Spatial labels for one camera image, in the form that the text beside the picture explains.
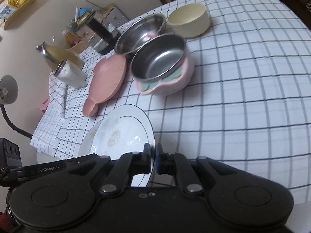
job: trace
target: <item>stainless steel bowl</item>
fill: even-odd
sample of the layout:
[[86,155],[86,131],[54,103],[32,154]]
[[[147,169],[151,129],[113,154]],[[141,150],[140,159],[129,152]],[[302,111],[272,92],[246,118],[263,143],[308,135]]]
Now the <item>stainless steel bowl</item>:
[[140,81],[158,81],[172,74],[187,53],[186,40],[174,33],[159,35],[134,55],[131,72]]
[[128,28],[116,42],[114,50],[117,54],[135,54],[137,50],[151,39],[150,32],[161,34],[164,31],[165,17],[153,14],[144,17]]

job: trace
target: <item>beige bowl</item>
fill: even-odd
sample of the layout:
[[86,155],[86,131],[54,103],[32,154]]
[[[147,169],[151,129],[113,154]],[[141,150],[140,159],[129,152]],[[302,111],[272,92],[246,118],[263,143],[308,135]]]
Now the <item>beige bowl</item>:
[[203,4],[191,3],[174,10],[166,24],[183,37],[195,37],[208,29],[211,20]]

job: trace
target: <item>white plate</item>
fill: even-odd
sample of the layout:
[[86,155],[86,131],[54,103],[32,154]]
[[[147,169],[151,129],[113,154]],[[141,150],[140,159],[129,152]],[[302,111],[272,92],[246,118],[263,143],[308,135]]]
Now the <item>white plate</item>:
[[[127,152],[142,152],[144,144],[155,147],[153,129],[147,115],[140,108],[125,104],[112,110],[96,131],[92,150],[97,155],[108,155],[111,160],[119,159]],[[145,187],[150,174],[133,177],[132,186]]]
[[79,149],[77,157],[95,153],[94,149],[92,148],[92,143],[94,140],[95,133],[98,130],[98,127],[102,121],[103,120],[100,120],[99,122],[97,122],[85,135],[84,139],[82,140],[82,144],[80,145],[80,149]]

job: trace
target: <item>bowl rim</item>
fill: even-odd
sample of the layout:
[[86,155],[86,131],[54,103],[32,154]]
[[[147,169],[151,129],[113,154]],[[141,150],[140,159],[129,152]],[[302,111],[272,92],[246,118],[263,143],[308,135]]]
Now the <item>bowl rim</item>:
[[[170,67],[170,68],[167,69],[165,72],[163,72],[162,74],[159,74],[159,75],[157,75],[157,76],[155,76],[155,77],[152,77],[152,78],[139,78],[139,77],[135,76],[134,73],[133,73],[133,71],[132,71],[133,61],[135,60],[136,56],[138,56],[138,55],[140,54],[140,52],[143,50],[143,47],[147,46],[147,44],[150,44],[152,41],[154,41],[154,40],[156,40],[156,39],[158,39],[158,38],[165,37],[165,36],[169,36],[169,35],[170,35],[170,36],[177,36],[177,37],[180,37],[180,38],[182,39],[182,41],[183,41],[183,44],[184,44],[184,46],[183,46],[183,55],[180,57],[180,59],[179,59],[172,67]],[[137,80],[139,80],[139,81],[141,81],[141,82],[147,82],[147,81],[153,82],[153,81],[157,81],[158,79],[161,79],[161,77],[163,77],[163,75],[166,74],[167,72],[169,72],[169,71],[171,71],[171,70],[173,70],[173,69],[176,70],[180,65],[182,65],[182,64],[180,64],[177,68],[175,67],[176,64],[178,64],[183,58],[186,57],[186,55],[187,55],[187,42],[186,42],[186,39],[185,39],[183,36],[181,36],[181,35],[179,35],[179,34],[176,34],[176,33],[173,33],[173,32],[164,33],[164,34],[161,34],[161,35],[159,35],[159,36],[156,36],[156,37],[152,38],[151,40],[147,41],[146,44],[144,44],[144,45],[137,51],[137,53],[135,53],[134,57],[133,57],[132,60],[131,60],[130,71],[131,71],[132,75],[134,76],[134,78],[137,79]]]
[[[186,22],[186,23],[172,23],[172,22],[169,21],[169,17],[170,17],[171,15],[177,13],[179,9],[181,9],[181,8],[183,8],[183,7],[191,7],[191,6],[194,6],[194,5],[195,5],[195,6],[200,6],[201,8],[204,7],[204,9],[205,9],[200,15],[198,15],[197,18],[195,18],[195,19],[193,19],[193,20],[191,20],[191,21],[189,21],[189,22]],[[167,23],[168,25],[170,25],[170,26],[186,25],[186,24],[189,24],[189,23],[191,23],[191,22],[197,20],[197,19],[200,18],[202,15],[204,15],[204,13],[207,13],[207,9],[206,9],[206,6],[205,6],[205,5],[203,5],[202,3],[189,3],[189,4],[186,4],[186,5],[184,5],[184,6],[181,6],[181,7],[177,8],[177,9],[175,9],[171,14],[169,14],[169,16],[167,17],[166,23]]]
[[135,49],[133,49],[133,50],[131,50],[131,51],[127,51],[127,52],[117,52],[117,50],[116,50],[116,46],[119,44],[119,40],[123,37],[123,35],[124,35],[129,29],[135,27],[135,25],[137,25],[140,21],[142,21],[142,20],[144,20],[144,19],[146,19],[146,18],[149,18],[149,17],[154,17],[154,16],[160,16],[160,17],[163,19],[163,22],[162,22],[160,28],[156,31],[156,33],[158,34],[158,33],[162,30],[162,28],[164,27],[164,25],[165,25],[165,23],[166,23],[166,22],[165,22],[165,21],[166,21],[166,17],[165,17],[164,15],[160,14],[160,13],[154,13],[154,14],[152,14],[152,15],[145,16],[145,17],[139,19],[139,20],[138,20],[137,22],[135,22],[134,24],[132,24],[132,25],[131,25],[128,29],[126,29],[124,32],[122,32],[122,34],[121,34],[120,37],[118,38],[116,44],[114,45],[114,52],[115,52],[116,54],[119,54],[119,55],[128,55],[128,54],[130,54],[130,53],[132,53],[132,52],[138,51],[138,50],[139,50],[140,48],[142,48],[146,43],[148,43],[152,38],[150,38],[150,39],[149,39],[148,41],[146,41],[144,44],[142,44],[141,46],[139,46],[139,47],[137,47],[137,48],[135,48]]

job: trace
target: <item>table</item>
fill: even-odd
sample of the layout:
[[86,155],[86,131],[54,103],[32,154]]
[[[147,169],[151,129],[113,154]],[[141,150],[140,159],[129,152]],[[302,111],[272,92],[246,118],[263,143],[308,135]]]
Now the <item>table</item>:
[[[117,106],[134,104],[148,115],[164,150],[208,156],[277,181],[291,190],[295,204],[311,200],[311,32],[279,0],[178,0],[119,30],[189,3],[206,5],[211,27],[187,39],[196,67],[186,88],[143,96],[127,70],[120,92],[96,116],[84,117],[89,85],[66,88],[51,75],[51,103],[31,145],[61,159],[76,157],[95,123]],[[81,58],[90,82],[103,57],[88,48]]]

